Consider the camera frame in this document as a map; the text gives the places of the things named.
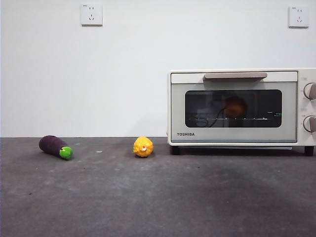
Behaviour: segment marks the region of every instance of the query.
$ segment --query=oven door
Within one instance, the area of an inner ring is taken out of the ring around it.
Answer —
[[[297,72],[260,77],[172,74],[171,142],[296,143]]]

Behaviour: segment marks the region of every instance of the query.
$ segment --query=electrical outlet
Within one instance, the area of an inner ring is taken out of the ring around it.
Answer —
[[[290,6],[288,8],[288,26],[293,28],[307,28],[309,26],[307,7]]]
[[[81,24],[83,26],[102,26],[102,4],[81,5]]]

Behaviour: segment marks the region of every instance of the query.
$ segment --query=toshiba logo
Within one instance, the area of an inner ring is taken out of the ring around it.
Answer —
[[[177,132],[178,136],[195,136],[194,132]]]

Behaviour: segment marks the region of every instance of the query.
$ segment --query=floor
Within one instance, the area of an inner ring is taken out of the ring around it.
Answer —
[[[70,161],[37,138],[1,140],[3,237],[314,237],[316,157],[183,149],[166,138],[65,138]]]

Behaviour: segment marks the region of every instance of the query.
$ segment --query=purple eggplant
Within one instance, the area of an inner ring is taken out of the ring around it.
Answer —
[[[73,150],[66,142],[55,136],[45,136],[39,141],[39,148],[45,153],[61,157],[63,159],[70,159]]]

